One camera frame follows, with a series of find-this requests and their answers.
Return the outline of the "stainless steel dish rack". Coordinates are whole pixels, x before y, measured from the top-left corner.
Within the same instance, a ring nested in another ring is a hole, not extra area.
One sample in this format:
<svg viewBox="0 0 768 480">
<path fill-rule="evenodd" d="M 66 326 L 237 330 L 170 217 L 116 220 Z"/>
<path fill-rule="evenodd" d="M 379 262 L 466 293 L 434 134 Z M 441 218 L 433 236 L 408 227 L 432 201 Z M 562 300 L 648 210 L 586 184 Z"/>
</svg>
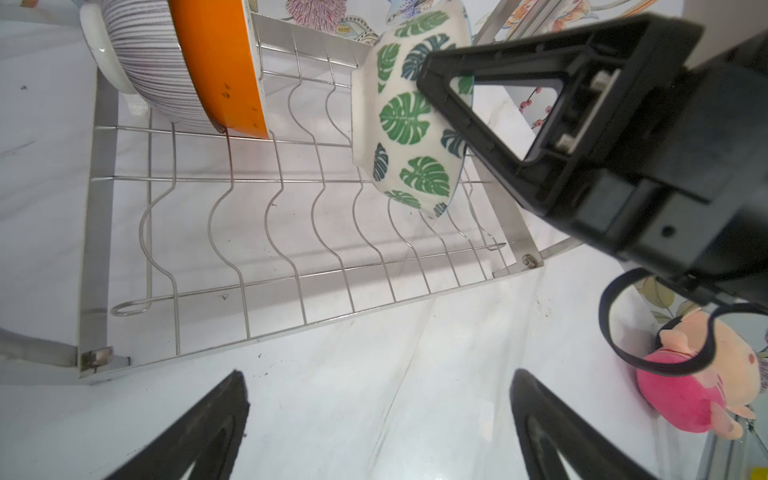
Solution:
<svg viewBox="0 0 768 480">
<path fill-rule="evenodd" d="M 468 159 L 437 219 L 351 160 L 368 46 L 253 18 L 271 137 L 179 125 L 76 11 L 1 9 L 1 381 L 96 383 L 523 274 L 577 246 Z"/>
</svg>

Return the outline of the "white bowl orange outside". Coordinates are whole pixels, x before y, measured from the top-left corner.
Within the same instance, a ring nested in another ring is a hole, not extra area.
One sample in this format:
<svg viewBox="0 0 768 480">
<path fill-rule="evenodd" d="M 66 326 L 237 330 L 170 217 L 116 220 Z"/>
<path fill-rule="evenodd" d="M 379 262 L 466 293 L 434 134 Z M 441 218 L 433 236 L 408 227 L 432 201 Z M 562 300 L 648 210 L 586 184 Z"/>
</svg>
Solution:
<svg viewBox="0 0 768 480">
<path fill-rule="evenodd" d="M 267 139 L 261 58 L 249 3 L 177 0 L 168 5 L 197 95 L 216 128 Z"/>
</svg>

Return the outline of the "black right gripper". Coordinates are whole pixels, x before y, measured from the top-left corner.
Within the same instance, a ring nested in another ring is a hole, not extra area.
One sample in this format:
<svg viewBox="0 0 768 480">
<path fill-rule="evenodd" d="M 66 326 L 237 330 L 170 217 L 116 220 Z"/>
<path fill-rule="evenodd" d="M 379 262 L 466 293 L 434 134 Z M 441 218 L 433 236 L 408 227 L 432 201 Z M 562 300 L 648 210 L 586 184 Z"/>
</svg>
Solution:
<svg viewBox="0 0 768 480">
<path fill-rule="evenodd" d="M 767 301 L 767 36 L 694 68 L 654 14 L 432 53 L 417 86 L 523 207 L 689 292 Z"/>
</svg>

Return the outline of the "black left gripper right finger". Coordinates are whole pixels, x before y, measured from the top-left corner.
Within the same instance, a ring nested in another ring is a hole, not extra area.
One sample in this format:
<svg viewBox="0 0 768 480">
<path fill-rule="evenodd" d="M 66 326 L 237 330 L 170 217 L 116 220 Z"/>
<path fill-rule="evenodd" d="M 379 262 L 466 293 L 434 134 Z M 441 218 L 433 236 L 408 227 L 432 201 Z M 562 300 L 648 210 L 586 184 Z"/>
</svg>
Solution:
<svg viewBox="0 0 768 480">
<path fill-rule="evenodd" d="M 569 464 L 581 479 L 651 479 L 525 369 L 511 383 L 511 411 L 530 479 L 567 479 Z"/>
</svg>

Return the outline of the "green leaf pattern bowl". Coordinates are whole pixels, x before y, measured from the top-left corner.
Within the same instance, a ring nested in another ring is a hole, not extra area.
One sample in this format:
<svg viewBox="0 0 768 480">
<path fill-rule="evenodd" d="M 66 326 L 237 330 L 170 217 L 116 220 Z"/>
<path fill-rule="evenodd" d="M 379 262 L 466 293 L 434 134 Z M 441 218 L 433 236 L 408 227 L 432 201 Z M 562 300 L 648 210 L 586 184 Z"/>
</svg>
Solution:
<svg viewBox="0 0 768 480">
<path fill-rule="evenodd" d="M 431 53 L 469 46 L 460 1 L 444 1 L 385 32 L 352 73 L 352 159 L 374 187 L 428 218 L 444 214 L 466 144 L 418 90 Z"/>
</svg>

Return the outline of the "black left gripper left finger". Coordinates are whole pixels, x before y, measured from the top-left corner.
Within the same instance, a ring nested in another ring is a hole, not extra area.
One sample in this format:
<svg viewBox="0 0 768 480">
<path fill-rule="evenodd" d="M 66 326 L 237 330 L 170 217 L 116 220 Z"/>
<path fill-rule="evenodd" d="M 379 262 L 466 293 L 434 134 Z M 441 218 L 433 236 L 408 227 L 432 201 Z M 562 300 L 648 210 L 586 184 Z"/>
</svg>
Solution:
<svg viewBox="0 0 768 480">
<path fill-rule="evenodd" d="M 249 415 L 242 372 L 234 370 L 111 479 L 228 479 Z"/>
</svg>

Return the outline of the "grey striped bowl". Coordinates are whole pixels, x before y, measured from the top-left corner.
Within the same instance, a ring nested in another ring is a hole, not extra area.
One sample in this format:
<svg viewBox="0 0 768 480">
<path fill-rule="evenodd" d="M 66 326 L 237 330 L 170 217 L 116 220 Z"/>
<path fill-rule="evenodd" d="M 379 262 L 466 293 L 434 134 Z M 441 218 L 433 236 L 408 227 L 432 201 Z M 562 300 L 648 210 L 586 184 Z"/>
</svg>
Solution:
<svg viewBox="0 0 768 480">
<path fill-rule="evenodd" d="M 102 75 L 169 121 L 216 131 L 203 108 L 166 1 L 84 1 L 79 21 Z"/>
</svg>

